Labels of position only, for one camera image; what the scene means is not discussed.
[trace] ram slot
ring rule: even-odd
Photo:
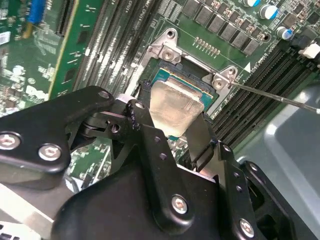
[[[143,22],[143,27],[140,28],[140,32],[137,34],[137,38],[133,41],[133,45],[131,45],[128,54],[126,55],[126,58],[123,61],[121,71],[119,71],[116,77],[114,78],[114,82],[116,83],[115,85],[117,86],[116,90],[113,91],[115,94],[122,93],[127,88],[130,82],[130,78],[134,72],[134,69],[131,68],[131,64],[136,58],[137,50],[144,40],[143,36],[146,35],[146,32],[149,29],[148,27],[150,26],[152,19],[157,13],[157,10],[159,9],[161,2],[162,1],[156,0],[152,2],[153,4],[150,4],[149,14],[146,14],[146,19]]]
[[[312,73],[305,63],[297,60],[297,55],[291,55],[277,46],[245,84],[288,97]],[[214,118],[212,129],[220,140],[235,148],[253,131],[262,128],[280,104],[240,89]]]
[[[102,4],[98,19],[95,23],[92,37],[86,48],[79,72],[76,77],[74,90],[84,88],[89,83],[92,70],[97,61],[97,55],[101,51],[104,39],[107,36],[113,16],[120,0],[105,0]]]
[[[115,81],[116,76],[123,66],[127,63],[130,52],[137,48],[139,38],[145,28],[145,24],[148,22],[149,13],[156,1],[155,0],[143,0],[139,1],[134,9],[135,14],[132,16],[121,43],[112,59],[114,67],[107,68],[105,75],[103,76],[102,88],[110,90],[112,94],[115,93],[118,85],[118,81]]]
[[[123,0],[118,5],[111,22],[111,26],[99,53],[99,58],[93,67],[89,85],[101,85],[103,81],[103,74],[107,70],[106,68],[109,64],[109,61],[115,54],[136,3],[137,0]]]

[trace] screwdriver shaft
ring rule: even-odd
[[[282,96],[277,96],[277,95],[274,95],[274,94],[271,94],[271,93],[268,93],[268,92],[265,92],[265,91],[261,91],[261,90],[258,90],[258,89],[255,89],[255,88],[252,88],[252,87],[249,87],[249,86],[244,86],[244,85],[236,83],[236,82],[229,82],[229,83],[231,85],[235,86],[235,87],[238,87],[239,89],[243,89],[243,90],[255,93],[255,94],[259,94],[259,95],[265,96],[267,98],[274,99],[274,100],[279,101],[281,103],[290,104],[292,106],[295,106],[295,107],[298,107],[298,108],[301,108],[301,109],[306,109],[306,110],[309,110],[309,111],[314,112],[316,114],[320,114],[320,108],[309,106],[309,105],[306,105],[304,103],[301,103],[301,102],[298,102],[298,101],[294,101],[294,100],[290,100],[290,99],[287,99],[287,98],[282,97]]]

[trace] gray plastic panel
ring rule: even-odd
[[[320,108],[320,84],[295,100]],[[255,162],[320,239],[320,115],[287,105],[236,159]]]

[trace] blue connector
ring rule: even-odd
[[[42,21],[46,7],[46,0],[32,0],[29,17],[27,21],[32,24],[38,24]]]

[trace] white capacitor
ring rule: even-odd
[[[284,26],[280,26],[276,29],[276,35],[279,38],[282,38],[283,40],[289,40],[292,37],[293,32],[291,29],[287,29]]]
[[[260,0],[243,0],[242,2],[246,7],[255,7],[258,6]]]
[[[275,5],[265,4],[260,8],[259,15],[262,19],[274,19],[277,16],[278,10]]]

